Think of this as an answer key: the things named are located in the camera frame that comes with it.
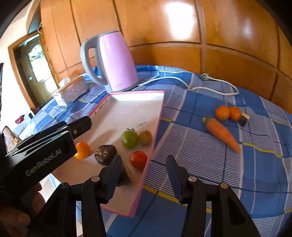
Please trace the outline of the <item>person's hand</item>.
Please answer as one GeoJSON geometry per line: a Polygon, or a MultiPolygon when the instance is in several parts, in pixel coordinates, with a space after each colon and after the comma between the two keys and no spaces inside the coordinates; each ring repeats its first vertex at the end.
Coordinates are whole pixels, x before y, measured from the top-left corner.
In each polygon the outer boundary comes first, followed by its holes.
{"type": "Polygon", "coordinates": [[[24,196],[24,209],[15,209],[11,206],[1,205],[1,236],[26,236],[27,226],[31,217],[36,216],[44,207],[45,199],[40,191],[42,186],[37,183],[24,196]]]}

